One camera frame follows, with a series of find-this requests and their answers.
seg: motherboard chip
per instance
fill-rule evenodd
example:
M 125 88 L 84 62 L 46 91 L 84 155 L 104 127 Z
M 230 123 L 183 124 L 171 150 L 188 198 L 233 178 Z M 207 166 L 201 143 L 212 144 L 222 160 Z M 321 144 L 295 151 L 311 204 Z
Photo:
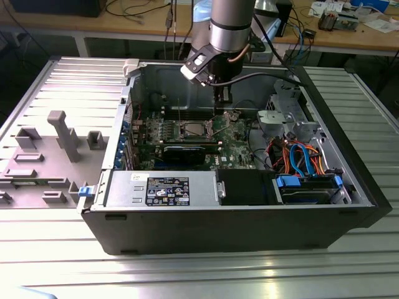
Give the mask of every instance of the motherboard chip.
M 202 123 L 185 123 L 184 125 L 185 137 L 189 136 L 203 136 L 205 134 L 204 125 Z

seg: blue latch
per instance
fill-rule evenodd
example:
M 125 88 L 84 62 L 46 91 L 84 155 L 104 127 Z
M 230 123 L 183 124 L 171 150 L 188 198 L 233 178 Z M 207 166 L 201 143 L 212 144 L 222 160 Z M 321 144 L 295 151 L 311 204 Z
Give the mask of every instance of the blue latch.
M 340 176 L 334 176 L 335 182 L 337 183 L 338 187 L 341 188 L 344 184 Z
M 129 123 L 127 121 L 123 120 L 122 121 L 122 129 L 127 130 L 127 129 L 129 129 L 129 127 L 130 127 Z
M 123 151 L 123 149 L 125 148 L 125 143 L 122 141 L 118 142 L 118 150 Z
M 97 185 L 80 187 L 77 194 L 84 197 L 94 197 L 96 189 Z
M 278 187 L 300 187 L 300 180 L 297 176 L 279 176 L 276 181 Z

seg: cable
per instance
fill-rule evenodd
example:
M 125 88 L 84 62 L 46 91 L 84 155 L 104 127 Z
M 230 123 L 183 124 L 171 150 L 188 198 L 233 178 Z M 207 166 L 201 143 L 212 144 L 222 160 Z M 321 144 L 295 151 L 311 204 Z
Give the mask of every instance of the cable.
M 294 7 L 292 8 L 292 11 L 294 12 L 295 17 L 289 17 L 289 18 L 290 18 L 290 19 L 294 19 L 294 20 L 296 20 L 296 21 L 298 22 L 299 30 L 302 32 L 302 29 L 300 28 L 300 26 L 302 25 L 303 30 L 305 30 L 305 25 L 304 25 L 304 23 L 303 23 L 301 20 L 299 20 L 298 13 L 297 13 L 297 11 L 295 10 Z
M 305 165 L 307 168 L 307 172 L 309 174 L 314 174 L 314 169 L 310 163 L 310 158 L 309 158 L 309 154 L 306 150 L 306 147 L 302 144 L 294 144 L 293 146 L 291 146 L 291 149 L 289 151 L 289 160 L 291 162 L 292 167 L 301 175 L 301 176 L 305 176 L 304 173 L 296 166 L 295 164 L 295 157 L 294 157 L 294 151 L 297 147 L 300 147 L 302 149 L 302 151 L 304 152 L 304 157 L 305 157 Z
M 267 43 L 269 44 L 270 49 L 272 50 L 273 54 L 277 57 L 279 62 L 290 71 L 292 75 L 295 75 L 295 73 L 286 65 L 286 63 L 283 61 L 281 56 L 277 53 L 276 49 L 273 47 L 273 44 L 270 40 L 270 38 L 267 36 L 266 31 L 263 28 L 262 23 L 260 22 L 259 18 L 254 14 L 254 20 L 256 21 L 256 24 L 259 26 L 260 30 L 262 31 L 264 38 L 267 40 Z
M 312 162 L 314 169 L 316 169 L 316 174 L 320 174 L 320 171 L 317 167 L 317 163 L 314 161 L 314 159 L 310 159 L 310 162 Z
M 292 55 L 293 55 L 293 53 L 295 52 L 295 50 L 296 50 L 296 48 L 297 48 L 297 46 L 299 45 L 299 42 L 300 42 L 300 37 L 297 36 L 297 38 L 298 38 L 298 41 L 296 42 L 294 48 L 291 50 L 291 53 L 287 55 L 286 63 L 288 62 L 288 60 L 289 60 L 289 63 L 290 63 L 290 64 L 292 63 Z
M 240 54 L 238 54 L 238 56 L 236 56 L 235 58 L 229 58 L 227 61 L 231 64 L 239 61 L 241 58 L 243 58 L 245 56 L 245 54 L 249 50 L 249 48 L 251 48 L 250 44 L 246 45 L 245 48 L 240 52 Z
M 320 166 L 320 172 L 322 174 L 325 174 L 324 170 L 323 170 L 323 166 L 322 166 L 322 157 L 319 156 L 319 166 Z
M 26 66 L 25 66 L 25 55 L 26 55 L 26 51 L 27 51 L 27 48 L 28 48 L 29 43 L 31 42 L 31 40 L 32 40 L 32 38 L 29 37 L 29 40 L 27 41 L 27 43 L 26 43 L 26 45 L 25 45 L 24 53 L 22 54 L 22 63 L 24 64 L 24 67 L 26 67 Z
M 283 144 L 282 146 L 282 158 L 284 160 L 284 173 L 289 174 L 289 157 L 287 156 L 288 149 Z
M 9 16 L 11 17 L 11 19 L 27 34 L 29 35 L 29 37 L 37 44 L 37 46 L 43 50 L 44 53 L 46 53 L 46 56 L 50 57 L 50 54 L 48 53 L 48 51 L 45 50 L 45 48 L 42 47 L 42 45 L 40 45 L 40 43 L 38 43 L 37 40 L 35 40 L 35 38 L 33 38 L 33 36 L 24 28 L 24 26 L 22 26 L 17 19 L 11 14 L 10 10 L 8 9 L 8 7 L 6 6 L 6 2 L 4 0 L 2 0 L 2 4 L 4 6 L 4 8 L 6 9 L 6 11 L 8 12 Z
M 248 74 L 248 75 L 244 75 L 242 77 L 233 79 L 232 81 L 228 81 L 228 82 L 223 82 L 223 83 L 211 83 L 211 82 L 207 82 L 206 84 L 209 86 L 213 86 L 213 87 L 223 87 L 223 86 L 228 86 L 240 81 L 243 81 L 245 79 L 251 78 L 251 77 L 255 77 L 255 76 L 268 76 L 268 77 L 274 77 L 274 78 L 278 78 L 281 80 L 284 80 L 286 82 L 295 84 L 295 85 L 299 85 L 299 86 L 306 86 L 306 84 L 303 84 L 302 82 L 290 79 L 288 77 L 285 76 L 280 76 L 280 75 L 275 75 L 275 74 L 268 74 L 268 73 L 252 73 L 252 74 Z
M 130 17 L 134 17 L 134 16 L 138 16 L 138 15 L 140 15 L 140 14 L 146 14 L 146 13 L 148 13 L 148 12 L 150 12 L 150 11 L 154 11 L 154 10 L 156 10 L 156 9 L 161 9 L 161 8 L 164 8 L 164 7 L 167 7 L 167 6 L 170 5 L 170 3 L 168 3 L 168 4 L 165 4 L 165 5 L 158 6 L 158 7 L 154 7 L 154 8 L 151 8 L 151 9 L 149 9 L 149 10 L 141 11 L 141 12 L 138 12 L 138 13 L 135 13 L 135 14 L 129 14 L 129 13 L 127 13 L 127 12 L 124 13 L 124 14 L 116 14 L 116 13 L 110 11 L 110 10 L 109 10 L 109 7 L 110 7 L 113 3 L 117 2 L 117 1 L 119 1 L 119 0 L 112 0 L 112 1 L 109 2 L 109 3 L 106 5 L 106 7 L 105 7 L 105 11 L 106 11 L 107 13 L 109 13 L 109 14 L 111 14 L 111 15 L 113 15 L 113 16 L 117 16 L 117 17 L 129 17 L 129 16 L 130 16 Z
M 2 37 L 2 40 L 4 39 L 4 42 L 7 44 L 7 39 L 6 39 L 6 37 L 4 36 L 4 34 L 3 34 L 2 32 L 0 32 L 0 36 Z M 40 67 L 40 66 L 34 64 L 33 62 L 31 62 L 31 61 L 29 61 L 29 60 L 25 60 L 25 58 L 23 58 L 23 59 L 19 58 L 19 56 L 17 55 L 17 49 L 18 49 L 18 48 L 15 48 L 15 47 L 13 47 L 13 46 L 10 45 L 10 44 L 8 44 L 7 46 L 10 48 L 10 50 L 11 50 L 12 53 L 14 54 L 15 58 L 17 59 L 17 61 L 22 63 L 22 67 L 24 68 L 24 70 L 25 70 L 26 72 L 30 73 L 30 74 L 33 75 L 33 76 L 37 76 L 37 72 L 33 72 L 33 71 L 29 70 L 29 69 L 26 67 L 26 64 L 29 64 L 29 65 L 35 67 L 37 70 L 41 70 L 42 67 Z
M 176 23 L 177 23 L 177 0 L 175 0 L 175 11 L 173 13 L 173 54 L 172 59 L 175 59 L 175 45 L 176 45 Z
M 138 109 L 140 109 L 140 111 L 138 112 L 138 116 L 137 116 L 136 120 L 139 120 L 142 115 L 142 104 L 140 104 L 140 103 L 138 104 Z
M 169 30 L 173 24 L 173 0 L 171 0 L 170 3 L 171 5 L 165 20 L 166 33 L 165 33 L 165 40 L 163 41 L 163 56 L 165 60 L 166 60 L 166 42 L 168 41 Z
M 300 47 L 299 47 L 299 54 L 297 55 L 295 61 L 294 61 L 294 65 L 296 65 L 298 63 L 299 57 L 301 56 L 302 49 L 304 47 L 304 36 L 302 35 L 302 32 L 300 31 L 299 27 L 296 25 L 291 25 L 293 28 L 298 30 L 298 35 L 299 35 L 299 40 L 300 40 Z
M 257 104 L 255 103 L 255 101 L 248 100 L 248 99 L 238 101 L 238 102 L 234 105 L 234 108 L 233 108 L 233 109 L 234 109 L 234 110 L 237 109 L 238 104 L 240 104 L 240 103 L 242 103 L 242 102 L 249 102 L 249 103 L 251 103 L 252 105 L 254 105 L 254 107 L 255 107 L 256 109 L 261 110 L 261 109 L 257 106 Z
M 169 36 L 169 28 L 166 29 L 165 40 L 163 41 L 163 56 L 165 60 L 166 60 L 166 42 L 168 40 L 168 36 Z
M 306 48 L 306 49 L 303 51 L 303 53 L 302 53 L 302 55 L 303 55 L 304 53 L 307 52 L 306 55 L 302 56 L 302 58 L 301 58 L 301 59 L 304 59 L 304 58 L 306 57 L 305 64 L 306 64 L 306 62 L 307 62 L 307 59 L 308 59 L 309 56 L 310 56 L 310 53 L 312 52 L 312 45 L 313 45 L 313 43 L 314 43 L 314 39 L 309 38 L 309 46 L 308 46 L 308 48 Z M 291 59 L 296 59 L 298 56 L 299 56 L 299 52 L 298 52 L 295 56 L 293 56 Z
M 129 7 L 124 8 L 124 6 L 123 6 L 123 0 L 120 0 L 120 9 L 121 9 L 121 11 L 122 11 L 124 14 L 128 14 L 128 10 L 129 10 L 129 9 L 134 8 L 134 7 L 143 7 L 143 6 L 147 6 L 147 5 L 149 5 L 150 2 L 151 2 L 151 0 L 148 0 L 145 4 L 132 5 L 132 6 L 129 6 Z M 138 15 L 138 16 L 134 16 L 134 17 L 137 18 L 137 19 L 141 19 L 143 16 Z M 144 25 L 144 22 L 141 21 L 141 20 L 129 19 L 129 16 L 125 16 L 124 18 L 125 18 L 126 20 L 136 22 L 136 23 L 139 24 L 139 25 Z
M 193 30 L 193 24 L 194 24 L 194 0 L 191 0 L 191 23 L 190 23 L 190 28 L 188 29 L 185 38 L 183 39 L 183 42 L 181 43 L 180 46 L 180 50 L 179 50 L 179 56 L 178 56 L 178 60 L 180 60 L 180 57 L 183 53 L 183 48 L 185 46 L 185 42 L 187 40 L 187 37 L 189 36 L 189 34 L 191 33 L 191 30 Z
M 265 151 L 265 150 L 266 150 L 265 148 L 258 148 L 254 150 L 254 153 L 256 153 L 257 151 Z
M 3 111 L 0 110 L 0 114 L 4 115 L 5 117 L 8 117 L 9 115 L 4 113 Z
M 268 165 L 267 165 L 260 157 L 258 157 L 258 156 L 255 155 L 255 151 L 252 150 L 251 144 L 250 144 L 250 142 L 249 142 L 249 137 L 250 137 L 250 135 L 251 135 L 252 125 L 254 124 L 255 121 L 257 121 L 256 118 L 251 122 L 251 124 L 250 124 L 250 126 L 249 126 L 248 137 L 247 137 L 248 148 L 249 148 L 249 151 L 250 151 L 250 152 L 252 153 L 252 155 L 254 156 L 254 158 L 257 159 L 259 162 L 261 162 L 262 165 L 263 165 L 263 167 L 268 168 Z

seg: electronic equipment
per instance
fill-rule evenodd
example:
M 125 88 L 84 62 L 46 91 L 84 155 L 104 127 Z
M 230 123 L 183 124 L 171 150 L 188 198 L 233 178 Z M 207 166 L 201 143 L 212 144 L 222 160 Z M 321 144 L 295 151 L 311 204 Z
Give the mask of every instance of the electronic equipment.
M 325 31 L 337 30 L 350 30 L 353 31 L 359 24 L 356 16 L 345 12 L 327 11 L 319 19 L 319 29 Z
M 316 36 L 316 31 L 310 29 L 304 29 L 302 35 L 308 39 L 314 39 Z
M 290 0 L 277 0 L 276 7 L 279 11 L 279 19 L 281 20 L 276 36 L 282 37 L 287 27 L 288 18 L 292 9 L 292 2 Z
M 332 31 L 335 22 L 337 22 L 338 13 L 336 11 L 325 10 L 319 19 L 319 29 L 325 31 Z
M 275 77 L 238 82 L 214 114 L 213 89 L 180 67 L 125 64 L 127 100 L 87 191 L 94 203 L 79 202 L 104 251 L 326 248 L 391 210 L 305 69 L 296 68 L 301 88 Z M 243 75 L 285 71 L 248 65 Z
M 16 12 L 98 17 L 107 0 L 9 0 Z

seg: wire bundle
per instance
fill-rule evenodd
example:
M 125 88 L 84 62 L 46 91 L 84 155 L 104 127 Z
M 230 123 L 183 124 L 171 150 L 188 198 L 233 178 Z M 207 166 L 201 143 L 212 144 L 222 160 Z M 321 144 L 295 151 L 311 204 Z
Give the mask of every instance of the wire bundle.
M 270 155 L 272 146 L 281 148 L 282 151 L 282 157 L 279 158 L 271 167 L 273 170 L 279 173 L 294 174 L 303 177 L 305 176 L 305 173 L 300 168 L 304 161 L 308 174 L 325 174 L 322 166 L 322 155 L 313 146 L 306 145 L 299 141 L 287 141 L 287 143 L 285 143 L 277 142 L 276 139 L 273 139 L 266 149 L 268 155 Z M 295 162 L 295 153 L 303 154 L 303 157 L 298 164 Z M 283 167 L 277 169 L 281 162 L 284 163 Z
M 299 20 L 298 13 L 296 12 L 294 7 L 292 8 L 292 11 L 294 12 L 295 17 L 290 16 L 289 17 L 290 21 L 287 23 L 287 25 L 293 27 L 297 31 L 297 33 L 296 33 L 296 31 L 294 31 L 294 34 L 298 38 L 298 41 L 295 44 L 292 52 L 287 56 L 286 62 L 292 63 L 292 61 L 294 61 L 294 65 L 295 65 L 298 63 L 298 61 L 300 59 L 306 58 L 306 61 L 305 61 L 305 64 L 306 64 L 307 59 L 309 58 L 310 52 L 312 51 L 312 45 L 314 43 L 314 39 L 309 38 L 309 46 L 308 46 L 308 48 L 306 48 L 304 50 L 303 47 L 305 44 L 305 40 L 304 40 L 304 36 L 303 36 L 302 32 L 303 32 L 303 30 L 305 30 L 305 25 L 301 20 Z M 299 51 L 296 55 L 294 55 L 294 52 L 299 44 L 300 44 Z

